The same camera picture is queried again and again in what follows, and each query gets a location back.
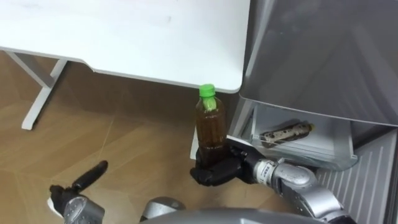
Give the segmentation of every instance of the gray machine part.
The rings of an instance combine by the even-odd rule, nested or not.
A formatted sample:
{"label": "gray machine part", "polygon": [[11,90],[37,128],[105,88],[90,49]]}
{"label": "gray machine part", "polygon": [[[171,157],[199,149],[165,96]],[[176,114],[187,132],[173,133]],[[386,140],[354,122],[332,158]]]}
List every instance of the gray machine part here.
{"label": "gray machine part", "polygon": [[147,203],[140,222],[179,210],[185,210],[182,202],[170,197],[157,197]]}
{"label": "gray machine part", "polygon": [[254,169],[260,184],[267,185],[285,198],[306,217],[329,222],[348,216],[333,193],[322,187],[315,174],[304,167],[292,166],[269,160],[261,160]]}
{"label": "gray machine part", "polygon": [[102,224],[105,209],[86,197],[75,197],[65,207],[65,224]]}
{"label": "gray machine part", "polygon": [[299,215],[274,213],[250,208],[217,208],[211,210],[180,211],[162,215],[145,224],[322,224],[322,222]]}

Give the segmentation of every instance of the white desk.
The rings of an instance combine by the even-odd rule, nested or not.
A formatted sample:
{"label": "white desk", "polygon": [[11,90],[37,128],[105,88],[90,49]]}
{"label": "white desk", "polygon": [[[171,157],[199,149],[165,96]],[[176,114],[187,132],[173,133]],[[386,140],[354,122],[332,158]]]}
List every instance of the white desk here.
{"label": "white desk", "polygon": [[[237,92],[249,0],[2,0],[0,50],[43,86],[32,129],[67,61],[95,72]],[[59,58],[51,76],[30,55]]]}

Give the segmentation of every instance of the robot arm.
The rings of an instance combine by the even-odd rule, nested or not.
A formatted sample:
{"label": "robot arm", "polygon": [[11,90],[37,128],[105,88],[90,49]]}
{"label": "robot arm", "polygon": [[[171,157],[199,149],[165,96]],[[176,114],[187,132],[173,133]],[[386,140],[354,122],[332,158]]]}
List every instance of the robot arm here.
{"label": "robot arm", "polygon": [[[278,214],[256,209],[219,208],[185,211],[182,203],[172,198],[155,198],[144,210],[141,221],[146,223],[320,223],[356,224],[343,210],[335,196],[319,185],[313,172],[286,164],[283,160],[266,159],[254,147],[228,140],[233,157],[226,158],[211,169],[195,167],[192,177],[202,185],[221,185],[237,177],[247,184],[262,184],[273,188],[291,202],[303,216]],[[102,224],[105,210],[80,193],[99,179],[108,163],[100,162],[78,178],[71,187],[53,185],[49,207],[67,224]]]}
{"label": "robot arm", "polygon": [[247,184],[274,189],[306,217],[327,223],[355,224],[333,193],[322,187],[309,169],[286,164],[284,160],[268,160],[253,146],[238,139],[228,139],[228,145],[234,160],[221,161],[207,172],[198,167],[191,170],[199,184],[220,185],[237,177]]}

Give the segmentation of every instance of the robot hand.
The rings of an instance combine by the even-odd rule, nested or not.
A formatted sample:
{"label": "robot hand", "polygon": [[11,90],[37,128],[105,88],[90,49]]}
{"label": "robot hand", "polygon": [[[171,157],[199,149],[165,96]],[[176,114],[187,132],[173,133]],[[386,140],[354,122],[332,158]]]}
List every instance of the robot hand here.
{"label": "robot hand", "polygon": [[262,184],[285,198],[297,212],[328,223],[355,223],[328,189],[322,187],[315,174],[305,167],[266,159],[255,147],[238,139],[227,139],[229,157],[210,169],[197,165],[191,176],[205,186],[217,186],[237,177],[247,184]]}
{"label": "robot hand", "polygon": [[248,143],[238,139],[226,140],[226,147],[230,150],[230,156],[215,164],[210,169],[200,167],[200,153],[197,152],[197,163],[191,169],[191,176],[204,186],[217,186],[225,184],[235,177],[247,184],[256,184],[253,176],[256,164],[265,157]]}

